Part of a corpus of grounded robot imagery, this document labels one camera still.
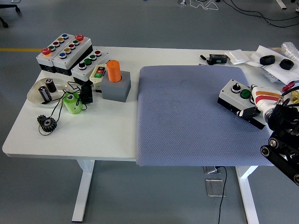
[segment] gray textured pad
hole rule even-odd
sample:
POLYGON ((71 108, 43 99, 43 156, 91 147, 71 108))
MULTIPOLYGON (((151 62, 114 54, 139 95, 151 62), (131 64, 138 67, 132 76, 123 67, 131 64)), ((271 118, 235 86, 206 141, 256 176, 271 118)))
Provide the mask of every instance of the gray textured pad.
POLYGON ((137 159, 140 166, 270 165, 260 147, 270 136, 217 103, 243 71, 225 66, 149 66, 140 70, 137 159))

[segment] white table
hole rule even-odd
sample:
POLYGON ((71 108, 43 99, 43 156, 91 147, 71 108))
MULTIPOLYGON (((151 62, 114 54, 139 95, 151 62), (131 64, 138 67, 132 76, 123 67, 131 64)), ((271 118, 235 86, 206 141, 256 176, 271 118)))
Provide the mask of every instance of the white table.
MULTIPOLYGON (((50 116, 52 109, 41 108, 26 100, 4 145, 3 152, 11 157, 75 159, 83 170, 73 221, 83 221, 88 190, 95 160, 136 160, 136 117, 139 71, 152 65, 206 64, 200 55, 224 54, 224 50, 146 49, 97 47, 108 52, 111 59, 120 62, 121 70, 131 74, 131 90, 126 103, 104 100, 101 93, 93 92, 93 103, 80 114, 69 114, 62 109, 56 130, 49 136, 38 132, 36 118, 50 116)), ((250 84, 281 89, 248 65, 239 65, 250 84)), ((37 80, 52 77, 73 81, 72 77, 41 71, 37 80)), ((53 117, 57 119, 58 109, 53 117)), ((248 223, 258 223, 248 175, 254 167, 236 168, 248 223)))

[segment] green cylinder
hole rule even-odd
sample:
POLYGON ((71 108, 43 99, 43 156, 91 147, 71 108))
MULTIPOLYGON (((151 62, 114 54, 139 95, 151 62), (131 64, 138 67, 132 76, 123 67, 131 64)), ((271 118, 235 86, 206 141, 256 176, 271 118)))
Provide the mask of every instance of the green cylinder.
POLYGON ((74 92, 72 94, 66 93, 64 95, 64 105, 66 106, 67 110, 71 114, 78 114, 83 110, 83 104, 81 101, 79 101, 79 104, 76 105, 77 100, 79 99, 79 94, 74 92))

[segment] battery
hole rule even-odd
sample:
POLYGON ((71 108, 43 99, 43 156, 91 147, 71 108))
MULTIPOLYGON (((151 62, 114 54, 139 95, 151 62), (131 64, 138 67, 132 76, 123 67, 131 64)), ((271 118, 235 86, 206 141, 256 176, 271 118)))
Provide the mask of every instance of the battery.
POLYGON ((38 88, 39 93, 41 94, 42 98, 45 102, 50 102, 52 100, 52 96, 46 86, 41 86, 38 88))
POLYGON ((210 55, 209 61, 212 64, 226 64, 228 61, 227 55, 210 55))
POLYGON ((45 84, 46 84, 46 86, 47 86, 49 92, 56 92, 57 89, 56 89, 56 86, 55 86, 55 84, 54 84, 54 82, 53 82, 53 79, 51 79, 51 78, 47 78, 47 79, 45 80, 45 84))

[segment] gear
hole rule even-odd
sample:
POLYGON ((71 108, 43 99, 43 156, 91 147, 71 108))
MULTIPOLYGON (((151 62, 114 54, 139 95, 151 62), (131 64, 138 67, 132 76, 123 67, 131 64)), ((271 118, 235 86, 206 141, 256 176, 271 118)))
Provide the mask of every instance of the gear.
POLYGON ((53 118, 46 118, 42 121, 41 127, 44 132, 53 132, 57 127, 57 122, 53 118))
POLYGON ((41 125, 46 119, 47 117, 45 115, 39 115, 37 118, 37 122, 41 125))

